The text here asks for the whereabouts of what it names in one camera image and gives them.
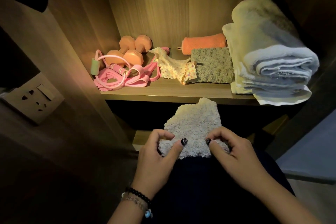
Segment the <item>fingernail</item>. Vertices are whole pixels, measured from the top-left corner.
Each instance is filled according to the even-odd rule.
[[[209,143],[211,142],[211,139],[210,138],[205,139],[205,142],[206,142],[207,146],[209,146]]]
[[[185,146],[186,144],[187,144],[187,142],[188,142],[188,139],[187,138],[182,138],[181,139],[181,144],[183,145],[183,146]]]

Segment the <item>orange towel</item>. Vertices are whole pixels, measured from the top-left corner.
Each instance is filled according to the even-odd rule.
[[[211,36],[186,37],[182,41],[182,53],[191,55],[192,49],[225,47],[225,41],[225,35],[222,33]]]

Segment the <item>gray cleaning cloth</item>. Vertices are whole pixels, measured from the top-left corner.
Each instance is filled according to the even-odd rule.
[[[196,61],[197,78],[187,82],[231,83],[235,75],[227,47],[193,49],[191,61]]]
[[[205,143],[206,136],[214,128],[221,126],[221,118],[216,102],[201,98],[197,104],[181,105],[175,115],[165,124],[165,130],[173,133],[172,140],[160,140],[159,151],[166,156],[172,145],[183,137],[188,139],[187,145],[180,154],[179,159],[185,157],[210,157],[209,147]],[[216,140],[223,149],[229,153],[226,143]]]

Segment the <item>textured green cloth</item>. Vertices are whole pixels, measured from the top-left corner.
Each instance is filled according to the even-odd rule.
[[[234,71],[227,47],[193,49],[191,61],[196,61],[197,78],[187,82],[231,83]]]

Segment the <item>yellow patterned cloth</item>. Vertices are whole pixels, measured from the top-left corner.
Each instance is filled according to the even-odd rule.
[[[154,53],[157,58],[157,64],[160,67],[160,72],[163,78],[178,79],[183,85],[187,80],[197,78],[196,62],[187,60],[176,60],[169,57],[166,51],[157,47],[149,52]]]

